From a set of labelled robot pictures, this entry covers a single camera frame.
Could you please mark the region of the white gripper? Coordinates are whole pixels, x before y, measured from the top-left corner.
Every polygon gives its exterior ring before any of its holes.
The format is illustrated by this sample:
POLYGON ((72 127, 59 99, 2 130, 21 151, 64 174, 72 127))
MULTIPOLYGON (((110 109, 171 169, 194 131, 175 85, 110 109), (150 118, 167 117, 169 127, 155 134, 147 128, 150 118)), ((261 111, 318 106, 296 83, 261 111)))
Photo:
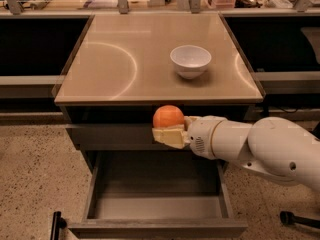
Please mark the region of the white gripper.
POLYGON ((226 121, 226 118, 185 116, 184 125, 153 128, 152 134, 156 142, 176 149, 183 149, 190 141, 189 147, 195 155, 214 160, 213 134, 217 126, 223 121, 226 121))

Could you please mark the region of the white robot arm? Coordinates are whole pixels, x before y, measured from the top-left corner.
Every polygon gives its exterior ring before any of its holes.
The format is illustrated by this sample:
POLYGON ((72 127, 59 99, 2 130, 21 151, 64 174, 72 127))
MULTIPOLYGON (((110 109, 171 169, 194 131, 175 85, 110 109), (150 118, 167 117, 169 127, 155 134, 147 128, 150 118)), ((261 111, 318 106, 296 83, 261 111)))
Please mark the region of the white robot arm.
POLYGON ((253 124, 224 117, 185 117, 180 125, 154 127, 154 139, 200 157, 220 159, 280 185, 320 190, 320 140, 278 117, 253 124))

